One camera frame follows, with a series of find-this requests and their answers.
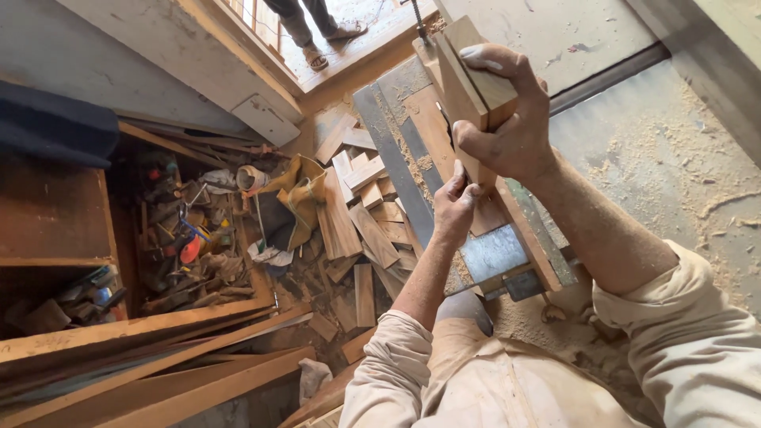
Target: person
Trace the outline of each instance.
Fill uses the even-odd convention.
[[[304,19],[304,11],[301,10],[298,0],[264,0],[264,2],[273,12],[280,15],[280,23],[291,35],[296,46],[301,48],[309,67],[316,72],[327,67],[328,58],[314,44],[312,31]],[[302,2],[326,40],[350,39],[368,30],[367,24],[359,19],[336,23],[336,19],[328,12],[325,0],[302,0]]]
[[[756,320],[728,304],[706,260],[650,233],[549,144],[549,96],[526,56],[490,43],[460,56],[510,79],[519,102],[493,134],[456,122],[454,141],[547,208],[594,278],[600,320],[629,335],[629,362],[665,426],[761,426]],[[462,164],[455,169],[435,194],[428,247],[346,388],[339,426],[647,426],[573,365],[489,337],[473,293],[444,298],[480,193],[475,184],[463,189]]]

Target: beige shirt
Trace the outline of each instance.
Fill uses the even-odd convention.
[[[620,297],[595,285],[597,315],[629,335],[629,363],[666,426],[761,426],[756,320],[713,286],[707,261],[666,242],[679,266]],[[487,338],[472,320],[442,320],[431,334],[389,311],[365,353],[341,428],[645,426],[584,372]]]

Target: white wall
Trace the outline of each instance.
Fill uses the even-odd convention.
[[[105,107],[233,133],[249,129],[55,0],[0,0],[0,75]]]

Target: trouser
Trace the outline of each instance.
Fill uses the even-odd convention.
[[[301,0],[304,7],[317,24],[323,37],[330,36],[338,30],[338,25],[333,16],[328,13],[325,0]],[[298,4],[298,0],[264,0],[273,12],[280,15],[280,22],[298,47],[304,47],[312,43],[312,32],[304,19],[304,11]]]

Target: wire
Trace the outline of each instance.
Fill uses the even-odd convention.
[[[261,24],[261,25],[263,25],[264,27],[266,27],[266,29],[267,29],[267,30],[270,30],[270,31],[271,31],[273,34],[277,35],[278,37],[287,37],[287,38],[289,38],[289,39],[293,40],[293,37],[292,37],[290,34],[280,34],[280,32],[279,32],[279,31],[275,31],[275,30],[273,30],[273,29],[272,29],[272,28],[270,28],[270,27],[269,27],[269,25],[267,25],[266,23],[264,23],[264,22],[262,22],[262,21],[259,21],[258,19],[256,19],[256,17],[253,15],[253,13],[251,13],[251,11],[250,11],[250,10],[248,10],[248,9],[246,8],[246,6],[245,6],[243,3],[241,3],[239,0],[235,0],[235,3],[237,3],[239,6],[241,6],[241,7],[242,7],[242,9],[244,10],[244,12],[248,12],[248,14],[249,14],[249,15],[251,15],[251,19],[252,19],[254,22],[256,22],[257,24]],[[375,12],[375,17],[372,19],[372,21],[369,21],[369,22],[368,22],[368,30],[370,30],[370,27],[371,27],[373,24],[377,23],[377,21],[378,21],[378,18],[379,18],[379,17],[380,17],[380,15],[381,15],[381,10],[383,9],[383,6],[384,6],[384,4],[385,4],[385,3],[386,3],[386,0],[380,0],[380,5],[378,5],[378,10],[377,10],[377,12]],[[343,51],[345,51],[345,50],[346,50],[346,48],[348,48],[348,47],[349,47],[349,44],[351,44],[353,40],[354,40],[354,39],[349,39],[349,40],[347,40],[347,41],[346,41],[346,43],[345,43],[345,44],[344,44],[344,45],[341,47],[341,49],[340,49],[340,50],[338,50],[337,52],[334,52],[334,53],[323,53],[323,55],[324,55],[324,56],[334,56],[334,55],[339,55],[340,53],[343,53]]]

